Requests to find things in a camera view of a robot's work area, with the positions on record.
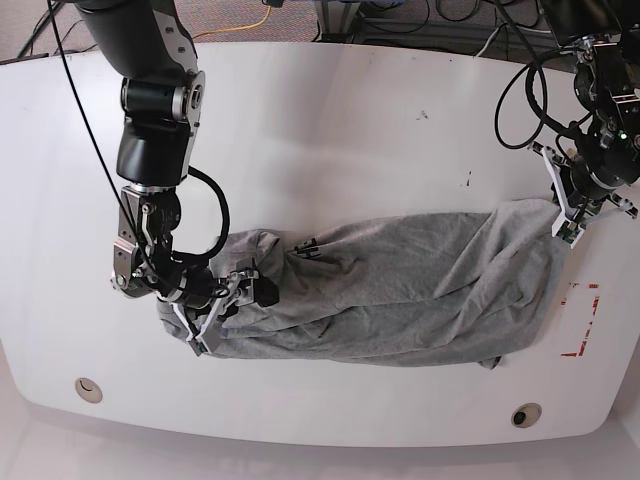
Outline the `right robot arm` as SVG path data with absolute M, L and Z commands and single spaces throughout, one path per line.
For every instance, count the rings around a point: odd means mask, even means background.
M 274 305 L 279 291 L 253 263 L 220 277 L 210 269 L 228 239 L 230 212 L 220 186 L 190 165 L 206 83 L 193 40 L 171 1 L 78 1 L 75 7 L 123 78 L 116 173 L 127 184 L 118 196 L 112 284 L 129 298 L 156 294 L 195 354 L 211 354 L 221 343 L 219 322 L 244 305 Z M 173 247 L 182 218 L 176 189 L 189 176 L 209 186 L 221 210 L 220 234 L 204 253 Z

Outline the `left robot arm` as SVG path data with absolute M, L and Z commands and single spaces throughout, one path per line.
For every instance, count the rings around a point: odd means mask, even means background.
M 562 125 L 546 119 L 557 138 L 577 153 L 539 148 L 554 183 L 561 213 L 559 233 L 579 233 L 609 201 L 630 216 L 633 203 L 616 191 L 639 178 L 639 96 L 633 70 L 639 65 L 636 1 L 544 1 L 545 20 L 558 46 L 576 57 L 574 92 L 591 123 Z

